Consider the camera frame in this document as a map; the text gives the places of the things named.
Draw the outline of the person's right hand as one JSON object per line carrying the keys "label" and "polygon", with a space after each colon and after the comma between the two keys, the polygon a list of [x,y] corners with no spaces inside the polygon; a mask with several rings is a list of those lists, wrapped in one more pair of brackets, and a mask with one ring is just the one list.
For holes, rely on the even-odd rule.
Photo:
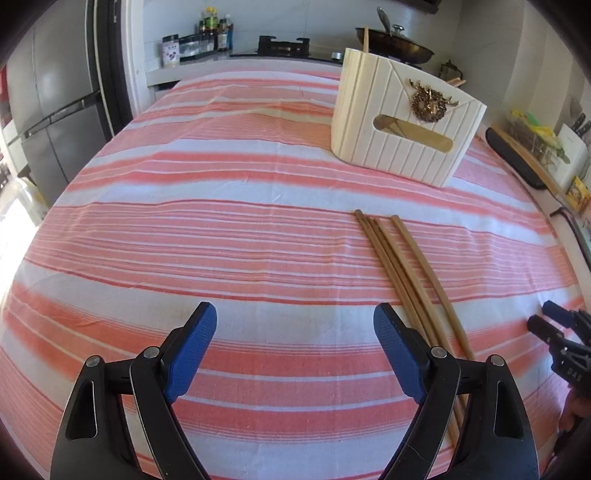
{"label": "person's right hand", "polygon": [[585,418],[589,415],[589,409],[588,399],[579,395],[577,391],[570,390],[559,419],[559,430],[570,431],[577,419]]}

